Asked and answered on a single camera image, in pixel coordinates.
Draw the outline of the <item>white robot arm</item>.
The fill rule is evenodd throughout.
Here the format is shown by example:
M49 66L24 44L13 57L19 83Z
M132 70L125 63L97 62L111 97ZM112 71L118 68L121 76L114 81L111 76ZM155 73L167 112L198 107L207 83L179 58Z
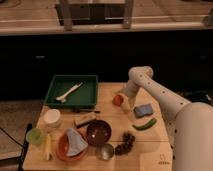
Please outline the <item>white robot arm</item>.
M152 79L150 66L132 67L121 89L133 103L144 88L175 120L172 171L213 171L213 106L191 102Z

